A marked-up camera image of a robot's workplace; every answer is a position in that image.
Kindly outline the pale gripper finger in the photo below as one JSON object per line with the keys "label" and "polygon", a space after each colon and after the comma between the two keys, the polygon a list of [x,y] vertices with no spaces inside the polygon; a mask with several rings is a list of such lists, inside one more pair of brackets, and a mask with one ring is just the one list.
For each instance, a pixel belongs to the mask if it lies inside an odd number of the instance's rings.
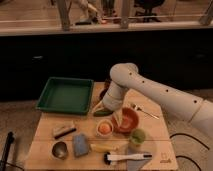
{"label": "pale gripper finger", "polygon": [[104,109],[104,105],[103,105],[103,102],[100,101],[92,108],[91,113],[94,114],[97,111],[102,110],[102,109]]}
{"label": "pale gripper finger", "polygon": [[118,126],[122,125],[123,122],[123,114],[122,114],[122,110],[117,110],[113,113],[113,117],[117,123]]}

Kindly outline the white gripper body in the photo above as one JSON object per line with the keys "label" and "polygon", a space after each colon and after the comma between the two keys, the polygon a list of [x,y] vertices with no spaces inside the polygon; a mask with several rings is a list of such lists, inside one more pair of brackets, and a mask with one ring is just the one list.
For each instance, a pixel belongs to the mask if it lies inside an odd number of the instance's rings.
{"label": "white gripper body", "polygon": [[111,82],[107,92],[102,99],[103,106],[110,111],[116,111],[120,109],[123,105],[124,98],[127,92],[127,88],[122,87],[115,82]]}

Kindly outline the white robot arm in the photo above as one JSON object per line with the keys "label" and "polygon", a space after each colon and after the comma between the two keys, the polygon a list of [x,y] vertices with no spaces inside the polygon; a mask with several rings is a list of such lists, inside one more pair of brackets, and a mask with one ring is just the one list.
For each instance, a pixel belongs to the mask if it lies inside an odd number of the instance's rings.
{"label": "white robot arm", "polygon": [[138,73],[134,63],[113,65],[110,78],[110,86],[103,99],[93,107],[93,113],[120,109],[126,93],[134,89],[213,139],[213,102],[147,79]]}

